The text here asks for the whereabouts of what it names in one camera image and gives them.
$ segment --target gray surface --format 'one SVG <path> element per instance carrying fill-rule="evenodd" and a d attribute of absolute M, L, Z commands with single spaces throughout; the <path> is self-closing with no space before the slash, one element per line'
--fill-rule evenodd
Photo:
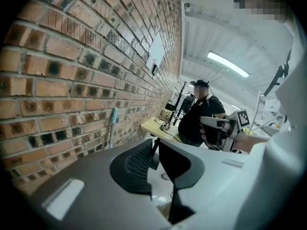
<path fill-rule="evenodd" d="M 280 129 L 271 126 L 262 126 L 260 127 L 260 129 L 263 130 L 269 136 L 275 135 L 280 131 Z"/>
<path fill-rule="evenodd" d="M 208 206 L 240 173 L 241 168 L 225 164 L 225 159 L 244 164 L 248 155 L 232 152 L 200 149 L 182 143 L 162 140 L 164 144 L 171 143 L 186 152 L 200 158 L 205 165 L 205 171 L 192 188 L 178 191 L 181 203 L 198 212 Z"/>
<path fill-rule="evenodd" d="M 126 192 L 110 174 L 112 160 L 143 141 L 89 154 L 77 160 L 41 185 L 31 199 L 41 204 L 68 179 L 75 178 L 83 181 L 85 186 L 59 223 L 64 229 L 151 230 L 170 226 L 148 195 Z"/>

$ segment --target cable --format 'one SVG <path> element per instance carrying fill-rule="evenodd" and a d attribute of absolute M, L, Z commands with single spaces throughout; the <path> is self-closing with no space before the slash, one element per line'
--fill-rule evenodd
<path fill-rule="evenodd" d="M 165 132 L 165 133 L 167 133 L 166 131 L 164 131 L 164 130 L 162 130 L 163 132 Z M 169 134 L 170 136 L 172 136 L 172 137 L 174 137 L 172 134 L 170 134 L 170 133 L 167 133 L 167 134 Z M 180 143 L 182 143 L 180 140 L 178 140 L 176 137 L 174 137 L 178 142 L 180 142 Z"/>
<path fill-rule="evenodd" d="M 252 119 L 252 121 L 251 121 L 251 123 L 249 125 L 249 132 L 248 132 L 248 134 L 251 132 L 251 128 L 253 128 L 253 125 L 254 125 L 254 122 L 255 122 L 255 118 L 256 118 L 256 115 L 257 115 L 257 112 L 258 112 L 258 108 L 259 108 L 260 94 L 261 94 L 261 92 L 258 91 L 258 98 L 257 98 L 256 108 L 255 108 L 253 119 Z"/>
<path fill-rule="evenodd" d="M 209 85 L 208 85 L 208 86 L 209 86 Z M 214 95 L 214 93 L 213 93 L 212 89 L 210 88 L 210 86 L 209 86 L 209 89 L 211 90 L 212 94 Z"/>
<path fill-rule="evenodd" d="M 274 118 L 270 119 L 268 122 L 264 123 L 263 125 L 258 126 L 257 128 L 254 128 L 253 130 L 249 131 L 249 133 L 253 132 L 256 129 L 259 129 L 265 125 L 267 125 L 268 123 L 272 122 L 275 118 L 277 118 L 278 116 L 280 116 L 280 114 L 277 114 Z"/>

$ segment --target ceiling light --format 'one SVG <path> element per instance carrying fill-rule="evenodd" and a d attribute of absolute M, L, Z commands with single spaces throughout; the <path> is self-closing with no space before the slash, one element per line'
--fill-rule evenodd
<path fill-rule="evenodd" d="M 238 108 L 237 106 L 231 104 L 231 106 L 233 106 L 234 108 L 238 109 L 238 110 L 241 110 L 240 108 Z"/>
<path fill-rule="evenodd" d="M 221 64 L 223 64 L 223 65 L 229 67 L 230 69 L 234 70 L 235 72 L 239 73 L 244 78 L 249 77 L 249 74 L 246 73 L 245 71 L 243 71 L 240 67 L 236 66 L 235 64 L 231 63 L 229 60 L 226 60 L 223 57 L 221 57 L 221 56 L 219 56 L 219 55 L 217 55 L 213 52 L 209 52 L 208 58 L 214 59 L 217 62 L 220 62 Z"/>

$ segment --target man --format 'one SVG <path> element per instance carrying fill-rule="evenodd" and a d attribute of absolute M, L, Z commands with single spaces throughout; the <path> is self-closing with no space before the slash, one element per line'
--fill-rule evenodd
<path fill-rule="evenodd" d="M 223 118 L 225 109 L 219 99 L 214 95 L 209 95 L 209 85 L 203 80 L 192 81 L 194 95 L 197 102 L 190 111 L 182 118 L 178 126 L 178 132 L 183 143 L 199 147 L 204 141 L 200 133 L 201 116 Z"/>
<path fill-rule="evenodd" d="M 301 69 L 301 75 L 305 76 L 307 73 L 306 70 L 306 62 L 307 62 L 307 36 L 306 33 L 301 26 L 299 20 L 292 12 L 292 10 L 286 6 L 283 0 L 234 0 L 234 2 L 239 3 L 239 8 L 247 8 L 252 11 L 252 13 L 257 14 L 266 14 L 266 15 L 273 15 L 273 18 L 279 22 L 284 23 L 285 26 L 288 28 L 290 33 L 293 36 L 293 45 L 290 54 L 290 60 L 288 61 L 289 65 L 289 73 L 293 71 L 295 68 Z M 276 90 L 276 96 L 280 98 L 287 90 L 290 88 L 292 92 L 300 93 L 300 95 L 291 95 L 292 101 L 285 102 L 283 101 L 284 109 L 289 109 L 290 105 L 293 105 L 293 99 L 296 98 L 297 102 L 306 101 L 306 96 L 304 96 L 304 92 L 299 91 L 299 88 L 306 89 L 307 85 L 305 86 L 292 86 L 287 79 L 283 82 L 279 88 Z M 304 110 L 296 110 L 294 113 L 305 113 Z M 303 126 L 306 125 L 306 116 L 304 118 L 299 118 L 299 122 L 297 120 L 293 121 L 294 126 Z M 281 128 L 281 132 L 288 130 L 290 127 L 290 121 L 288 121 L 283 125 Z M 206 139 L 205 130 L 200 130 L 202 133 L 202 138 Z M 246 135 L 243 132 L 235 140 L 234 148 L 237 150 L 243 150 L 245 152 L 250 153 L 253 146 L 257 143 L 266 142 L 268 141 L 267 138 L 259 138 L 250 135 Z"/>

